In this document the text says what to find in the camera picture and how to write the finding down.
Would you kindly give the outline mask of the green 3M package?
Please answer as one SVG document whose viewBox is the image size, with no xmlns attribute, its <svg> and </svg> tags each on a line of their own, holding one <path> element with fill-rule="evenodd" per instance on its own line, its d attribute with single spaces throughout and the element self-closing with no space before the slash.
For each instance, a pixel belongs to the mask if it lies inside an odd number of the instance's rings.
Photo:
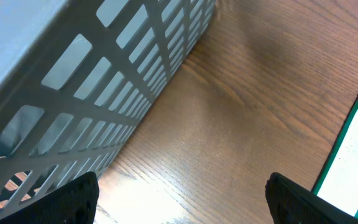
<svg viewBox="0 0 358 224">
<path fill-rule="evenodd" d="M 312 192 L 358 219 L 358 96 Z"/>
</svg>

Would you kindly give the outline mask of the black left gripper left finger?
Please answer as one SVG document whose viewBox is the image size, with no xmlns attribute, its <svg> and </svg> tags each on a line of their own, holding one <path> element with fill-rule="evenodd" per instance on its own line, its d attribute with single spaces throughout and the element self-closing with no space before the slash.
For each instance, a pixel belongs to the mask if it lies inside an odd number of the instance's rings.
<svg viewBox="0 0 358 224">
<path fill-rule="evenodd" d="M 99 197 L 98 179 L 87 172 L 0 224 L 93 224 Z"/>
</svg>

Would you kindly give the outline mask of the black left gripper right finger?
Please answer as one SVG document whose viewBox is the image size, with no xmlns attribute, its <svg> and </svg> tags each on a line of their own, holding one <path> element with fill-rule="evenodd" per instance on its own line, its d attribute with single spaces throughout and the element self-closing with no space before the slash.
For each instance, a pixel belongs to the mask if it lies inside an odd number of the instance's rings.
<svg viewBox="0 0 358 224">
<path fill-rule="evenodd" d="M 356 223 L 358 219 L 314 195 L 278 172 L 265 186 L 265 198 L 275 224 Z"/>
</svg>

